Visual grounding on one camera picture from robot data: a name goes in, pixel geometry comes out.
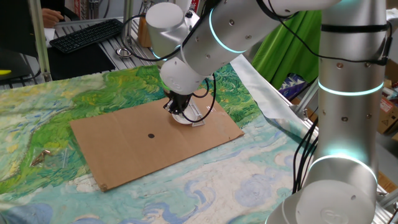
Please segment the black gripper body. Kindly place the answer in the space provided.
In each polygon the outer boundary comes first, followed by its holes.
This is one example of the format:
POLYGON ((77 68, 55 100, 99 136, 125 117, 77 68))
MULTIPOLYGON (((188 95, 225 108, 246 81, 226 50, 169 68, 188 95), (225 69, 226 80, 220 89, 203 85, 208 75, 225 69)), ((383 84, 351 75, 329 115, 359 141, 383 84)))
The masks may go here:
POLYGON ((175 106, 187 106, 191 100, 192 94, 189 95, 181 95, 174 91, 170 92, 170 99, 172 100, 172 104, 175 106))

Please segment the person's bare hand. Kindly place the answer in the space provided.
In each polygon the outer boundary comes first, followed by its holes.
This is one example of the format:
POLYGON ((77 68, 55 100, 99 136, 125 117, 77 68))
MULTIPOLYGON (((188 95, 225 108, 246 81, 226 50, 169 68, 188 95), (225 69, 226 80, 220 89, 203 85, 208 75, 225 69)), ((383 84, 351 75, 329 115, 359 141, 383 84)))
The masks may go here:
POLYGON ((42 9, 42 18, 45 28, 53 28, 58 22, 64 20, 61 12, 47 8, 42 9))

